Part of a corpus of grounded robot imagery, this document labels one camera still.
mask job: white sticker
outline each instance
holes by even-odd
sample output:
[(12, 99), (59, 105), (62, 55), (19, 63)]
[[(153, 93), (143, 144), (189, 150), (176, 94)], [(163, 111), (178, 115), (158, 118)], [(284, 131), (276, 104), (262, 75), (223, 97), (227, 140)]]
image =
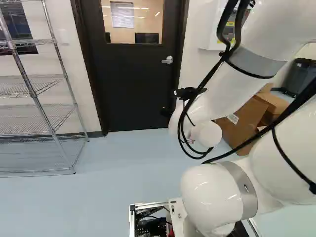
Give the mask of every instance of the white sticker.
[(237, 125), (239, 118), (236, 115), (234, 114), (228, 115), (227, 118), (229, 119), (230, 122)]

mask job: wall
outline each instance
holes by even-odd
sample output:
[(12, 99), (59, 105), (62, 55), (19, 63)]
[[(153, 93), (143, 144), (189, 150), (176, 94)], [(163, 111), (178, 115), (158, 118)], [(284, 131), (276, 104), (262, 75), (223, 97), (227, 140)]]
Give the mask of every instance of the wall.
[[(61, 55), (77, 99), (83, 121), (88, 131), (100, 131), (94, 100), (86, 72), (70, 0), (46, 0), (51, 22), (59, 43)], [(50, 39), (42, 4), (40, 1), (25, 1), (23, 8), (34, 39)], [(66, 32), (61, 40), (61, 32)], [(38, 55), (21, 55), (22, 63), (28, 74), (62, 74), (59, 60), (53, 45), (37, 46)], [(0, 56), (0, 76), (19, 75), (12, 56)], [(39, 95), (43, 104), (71, 103), (67, 85), (60, 82)], [(0, 99), (0, 105), (32, 104), (31, 98)], [(78, 132), (78, 124), (68, 122), (60, 133)]]
[[(219, 60), (219, 51), (198, 48), (199, 41), (197, 37), (201, 30), (198, 22), (200, 15), (202, 15), (201, 13), (203, 13), (204, 5), (209, 2), (212, 2), (212, 0), (190, 1), (179, 87), (198, 86), (201, 80)], [(297, 55), (295, 55), (295, 58), (296, 57), (316, 59), (316, 44), (312, 43), (306, 45), (297, 53)], [(274, 87), (280, 87), (282, 85), (289, 66), (290, 62), (287, 63), (272, 79), (272, 82), (275, 83)]]
[[(159, 43), (162, 36), (163, 0), (128, 0), (134, 3), (134, 7), (145, 7), (149, 9), (134, 9), (135, 28), (117, 28), (112, 26), (111, 9), (102, 8), (104, 15), (104, 26), (106, 32), (111, 34), (112, 43), (135, 43), (135, 33), (159, 33)], [(110, 0), (102, 0), (103, 6), (110, 6)]]

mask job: shelf post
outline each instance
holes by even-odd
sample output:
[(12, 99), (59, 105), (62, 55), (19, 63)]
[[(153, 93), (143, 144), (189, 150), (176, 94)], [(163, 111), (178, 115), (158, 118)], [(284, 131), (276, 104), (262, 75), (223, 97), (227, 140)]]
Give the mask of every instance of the shelf post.
[(34, 103), (35, 103), (37, 109), (39, 110), (40, 115), (44, 119), (44, 121), (45, 121), (45, 123), (46, 123), (46, 125), (47, 125), (47, 127), (49, 129), (50, 135), (53, 137), (53, 139), (54, 139), (57, 147), (59, 148), (60, 153), (61, 153), (62, 157), (64, 158), (66, 164), (68, 165), (69, 169), (73, 170), (75, 172), (74, 166), (69, 162), (69, 160), (67, 158), (67, 155), (65, 153), (65, 150), (64, 150), (63, 146), (61, 145), (60, 140), (58, 139), (58, 137), (56, 135), (56, 132), (55, 132), (54, 128), (52, 127), (52, 125), (51, 125), (51, 123), (50, 123), (50, 121), (49, 121), (49, 119), (48, 119), (48, 117), (47, 117), (42, 105), (40, 104), (38, 96), (37, 96), (36, 92), (34, 91), (34, 89), (32, 87), (32, 84), (31, 84), (31, 82), (29, 80), (29, 77), (27, 76), (27, 74), (25, 72), (25, 69), (24, 69), (23, 64), (21, 62), (19, 54), (18, 54), (18, 52), (16, 50), (15, 43), (12, 41), (11, 34), (10, 34), (9, 29), (8, 29), (8, 27), (6, 25), (6, 22), (5, 22), (5, 19), (4, 19), (4, 16), (3, 16), (3, 13), (2, 13), (1, 9), (0, 9), (0, 26), (2, 28), (2, 32), (3, 32), (4, 36), (5, 36), (5, 39), (7, 41), (7, 46), (11, 50), (12, 56), (14, 58), (14, 61), (15, 61), (16, 65), (17, 65), (17, 67), (18, 67), (18, 69), (19, 69), (19, 71), (20, 71), (20, 73), (22, 75), (22, 78), (24, 80), (24, 83), (25, 83), (26, 87), (29, 90), (30, 97), (34, 100)]
[(83, 123), (83, 119), (82, 119), (81, 113), (79, 111), (78, 103), (76, 101), (75, 94), (74, 94), (73, 89), (71, 87), (71, 84), (70, 84), (70, 81), (69, 81), (69, 77), (68, 77), (68, 74), (66, 72), (66, 68), (64, 66), (63, 59), (61, 57), (61, 54), (60, 54), (60, 51), (59, 51), (59, 48), (58, 48), (56, 36), (55, 36), (54, 30), (53, 30), (53, 26), (52, 26), (51, 21), (50, 21), (50, 17), (49, 17), (48, 11), (47, 11), (46, 2), (45, 2), (45, 0), (40, 0), (40, 1), (42, 2), (42, 5), (43, 5), (43, 9), (44, 9), (46, 21), (47, 21), (47, 24), (48, 24), (48, 27), (49, 27), (50, 35), (51, 35), (51, 38), (52, 38), (52, 40), (54, 42), (55, 50), (56, 50), (56, 53), (57, 53), (57, 56), (58, 56), (58, 59), (59, 59), (60, 66), (61, 66), (61, 68), (63, 70), (63, 74), (64, 74), (64, 78), (65, 78), (67, 86), (68, 86), (68, 90), (69, 90), (70, 95), (72, 97), (76, 113), (77, 113), (78, 118), (80, 120), (80, 123), (82, 125), (82, 129), (83, 129), (83, 132), (85, 134), (86, 141), (88, 142), (89, 141), (89, 137), (87, 135), (87, 131), (85, 129), (85, 126), (84, 126), (84, 123)]

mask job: floor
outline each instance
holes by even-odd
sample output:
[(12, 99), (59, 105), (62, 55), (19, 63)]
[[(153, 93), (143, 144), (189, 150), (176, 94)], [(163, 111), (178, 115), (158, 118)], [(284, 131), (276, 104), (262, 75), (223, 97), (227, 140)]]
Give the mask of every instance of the floor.
[[(228, 150), (221, 141), (209, 158)], [(0, 236), (127, 237), (129, 205), (179, 197), (181, 174), (199, 164), (166, 129), (91, 139), (76, 175), (0, 179)], [(264, 237), (309, 237), (315, 214), (314, 207), (294, 207), (256, 222)]]

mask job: door handle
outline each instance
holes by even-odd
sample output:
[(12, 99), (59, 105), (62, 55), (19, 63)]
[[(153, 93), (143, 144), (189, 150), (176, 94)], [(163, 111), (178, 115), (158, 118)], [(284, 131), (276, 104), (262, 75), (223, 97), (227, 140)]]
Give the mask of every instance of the door handle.
[(166, 60), (162, 60), (162, 63), (166, 63), (166, 64), (172, 64), (173, 63), (173, 57), (172, 56), (168, 56), (166, 58)]

